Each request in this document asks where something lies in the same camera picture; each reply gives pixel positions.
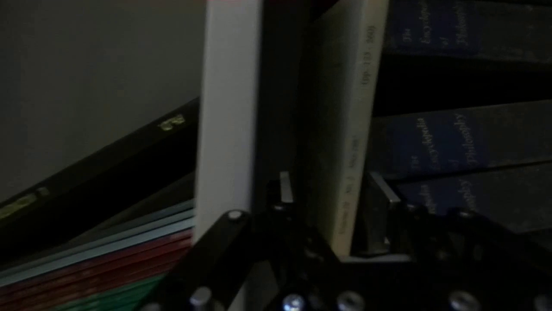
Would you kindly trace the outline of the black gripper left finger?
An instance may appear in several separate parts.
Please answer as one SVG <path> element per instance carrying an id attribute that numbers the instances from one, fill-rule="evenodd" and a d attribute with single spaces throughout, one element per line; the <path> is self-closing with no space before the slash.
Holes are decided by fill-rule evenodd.
<path id="1" fill-rule="evenodd" d="M 302 217 L 295 202 L 295 191 L 292 174 L 280 170 L 274 179 L 269 181 L 267 195 L 267 221 L 274 233 L 286 240 L 302 238 Z"/>

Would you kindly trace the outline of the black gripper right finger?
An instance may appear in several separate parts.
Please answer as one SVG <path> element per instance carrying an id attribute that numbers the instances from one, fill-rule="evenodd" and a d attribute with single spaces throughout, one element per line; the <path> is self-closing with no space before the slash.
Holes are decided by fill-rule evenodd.
<path id="1" fill-rule="evenodd" d="M 400 196 L 390 183 L 376 170 L 371 170 L 362 183 L 354 231 L 354 253 L 369 257 L 390 250 L 390 210 Z"/>

